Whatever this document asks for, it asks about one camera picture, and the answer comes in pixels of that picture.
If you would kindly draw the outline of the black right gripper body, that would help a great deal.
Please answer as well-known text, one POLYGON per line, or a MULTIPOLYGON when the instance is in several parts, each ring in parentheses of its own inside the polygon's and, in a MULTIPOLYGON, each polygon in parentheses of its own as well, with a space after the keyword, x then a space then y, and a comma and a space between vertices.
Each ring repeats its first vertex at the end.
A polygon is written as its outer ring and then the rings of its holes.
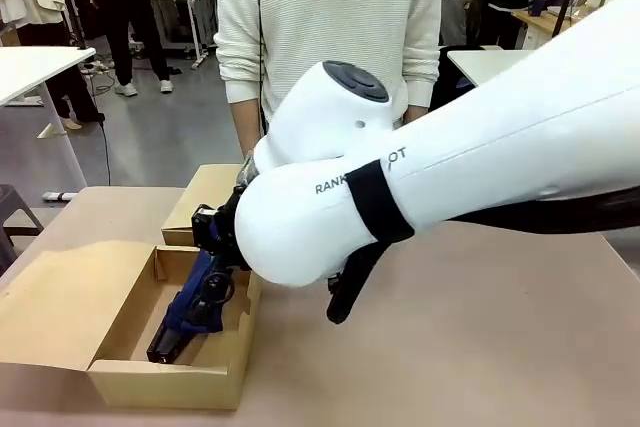
POLYGON ((235 214, 244 186, 235 186, 225 204, 213 209, 200 204, 191 217, 194 245, 212 256, 221 256, 227 265, 243 271, 251 268, 238 247, 235 214))

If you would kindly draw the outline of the person's right hand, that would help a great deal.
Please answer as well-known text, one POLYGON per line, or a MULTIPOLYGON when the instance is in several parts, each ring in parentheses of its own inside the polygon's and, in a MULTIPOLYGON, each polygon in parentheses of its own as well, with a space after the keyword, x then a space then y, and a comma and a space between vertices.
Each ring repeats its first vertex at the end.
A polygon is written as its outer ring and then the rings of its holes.
POLYGON ((258 175, 260 171, 255 160, 255 152, 249 151, 245 156, 244 162, 237 174, 236 184, 246 188, 258 175))

